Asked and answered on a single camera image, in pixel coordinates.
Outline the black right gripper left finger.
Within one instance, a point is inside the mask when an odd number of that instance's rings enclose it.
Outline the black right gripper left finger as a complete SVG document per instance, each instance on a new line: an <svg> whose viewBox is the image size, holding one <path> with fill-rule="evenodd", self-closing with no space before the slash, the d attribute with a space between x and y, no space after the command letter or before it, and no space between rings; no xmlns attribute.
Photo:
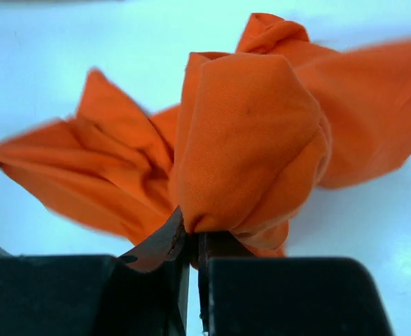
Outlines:
<svg viewBox="0 0 411 336"><path fill-rule="evenodd" d="M184 335L181 212L126 254L0 257L0 335Z"/></svg>

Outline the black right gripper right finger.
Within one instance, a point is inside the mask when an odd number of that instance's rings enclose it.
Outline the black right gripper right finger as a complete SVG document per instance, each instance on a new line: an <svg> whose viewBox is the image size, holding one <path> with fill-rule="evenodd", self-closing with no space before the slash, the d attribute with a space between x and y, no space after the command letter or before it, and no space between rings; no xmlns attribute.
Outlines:
<svg viewBox="0 0 411 336"><path fill-rule="evenodd" d="M369 271L351 258L257 258L228 232L197 235L208 335L392 335Z"/></svg>

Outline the orange t-shirt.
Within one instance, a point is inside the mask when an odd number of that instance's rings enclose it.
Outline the orange t-shirt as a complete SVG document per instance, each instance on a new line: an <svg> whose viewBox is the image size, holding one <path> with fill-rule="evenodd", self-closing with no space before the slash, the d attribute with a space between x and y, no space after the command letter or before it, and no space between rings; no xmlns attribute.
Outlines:
<svg viewBox="0 0 411 336"><path fill-rule="evenodd" d="M190 54L179 104L147 115L96 69L75 116L0 142L0 168L49 209L138 244L175 208L189 233L228 231L284 254L313 188L411 155L411 38L339 52L267 13L234 53Z"/></svg>

